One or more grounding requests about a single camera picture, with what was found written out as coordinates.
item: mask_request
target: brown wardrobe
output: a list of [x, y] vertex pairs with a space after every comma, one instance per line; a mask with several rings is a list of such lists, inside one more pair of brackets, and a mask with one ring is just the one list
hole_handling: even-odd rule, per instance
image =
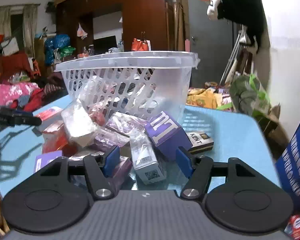
[[[93, 18], [116, 11], [122, 12], [124, 50], [130, 51], [133, 38], [139, 38], [141, 32], [151, 41], [152, 50], [173, 50], [171, 42], [173, 25], [172, 0], [66, 0], [57, 6], [57, 33], [66, 33], [71, 45], [77, 49], [93, 44]], [[88, 33], [81, 40], [76, 36], [81, 24]]]

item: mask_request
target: black circular cover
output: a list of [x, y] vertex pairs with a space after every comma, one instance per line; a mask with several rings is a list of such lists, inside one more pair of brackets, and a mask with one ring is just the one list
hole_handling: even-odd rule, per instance
[[44, 185], [25, 188], [20, 184], [2, 202], [7, 223], [29, 233], [51, 233], [67, 228], [81, 219], [88, 208], [87, 194], [69, 182], [50, 184], [46, 188]]
[[207, 195], [205, 210], [217, 223], [231, 230], [262, 234], [284, 226], [293, 203], [273, 183], [242, 177], [213, 189]]

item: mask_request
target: metal screw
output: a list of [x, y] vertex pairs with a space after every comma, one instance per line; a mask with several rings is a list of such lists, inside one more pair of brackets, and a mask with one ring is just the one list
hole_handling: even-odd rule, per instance
[[187, 197], [197, 197], [199, 195], [199, 191], [194, 188], [187, 188], [184, 190], [183, 195]]
[[109, 197], [111, 195], [111, 191], [106, 188], [101, 188], [96, 191], [96, 195], [98, 197]]

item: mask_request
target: white plastic basket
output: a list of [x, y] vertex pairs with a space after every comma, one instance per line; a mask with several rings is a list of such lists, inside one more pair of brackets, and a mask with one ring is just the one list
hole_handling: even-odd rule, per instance
[[75, 99], [90, 81], [98, 82], [86, 95], [89, 103], [103, 104], [106, 120], [114, 113], [149, 119], [164, 110], [176, 120], [183, 113], [196, 53], [137, 51], [101, 54], [62, 62], [69, 95]]

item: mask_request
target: table surface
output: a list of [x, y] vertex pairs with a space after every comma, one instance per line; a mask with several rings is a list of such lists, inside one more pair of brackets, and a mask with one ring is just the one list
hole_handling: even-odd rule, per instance
[[[52, 106], [65, 108], [69, 96], [60, 98], [37, 110], [40, 113]], [[228, 113], [207, 108], [186, 106], [179, 119], [185, 131], [203, 130], [214, 139], [214, 147], [204, 155], [216, 162], [227, 162], [237, 157], [260, 172], [270, 181], [279, 184], [271, 153], [255, 120], [247, 115]], [[12, 188], [33, 174], [34, 162], [41, 154], [43, 137], [36, 135], [34, 127], [8, 127], [0, 132], [0, 194], [4, 197]], [[158, 190], [174, 189], [180, 194], [187, 178], [176, 163], [167, 163], [167, 179], [144, 185], [132, 171], [122, 189]], [[209, 191], [225, 182], [225, 178], [212, 178]]]

